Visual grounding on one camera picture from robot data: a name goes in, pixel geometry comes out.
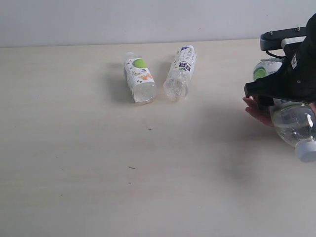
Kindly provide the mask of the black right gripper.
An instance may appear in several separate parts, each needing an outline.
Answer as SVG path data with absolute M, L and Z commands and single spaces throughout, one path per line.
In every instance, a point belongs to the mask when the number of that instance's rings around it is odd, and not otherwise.
M 257 96 L 259 110 L 275 105 L 273 98 L 292 101 L 316 100 L 316 40 L 312 37 L 287 38 L 281 41 L 286 58 L 281 73 L 273 73 L 246 83 L 246 97 Z

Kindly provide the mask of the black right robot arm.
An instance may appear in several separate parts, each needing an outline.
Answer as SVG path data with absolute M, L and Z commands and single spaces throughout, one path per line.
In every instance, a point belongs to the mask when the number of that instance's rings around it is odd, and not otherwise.
M 316 17 L 306 26 L 270 31 L 260 36 L 260 49 L 271 54 L 282 49 L 281 67 L 254 82 L 246 83 L 246 97 L 255 96 L 264 107 L 274 99 L 312 103 L 316 100 Z

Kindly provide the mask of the person's open hand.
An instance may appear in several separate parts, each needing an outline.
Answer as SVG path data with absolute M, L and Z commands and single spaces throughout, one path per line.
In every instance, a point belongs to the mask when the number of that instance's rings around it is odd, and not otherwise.
M 252 117 L 257 119 L 264 125 L 273 127 L 273 122 L 268 108 L 260 108 L 258 104 L 258 98 L 253 97 L 243 97 L 243 101 L 247 104 L 245 111 Z

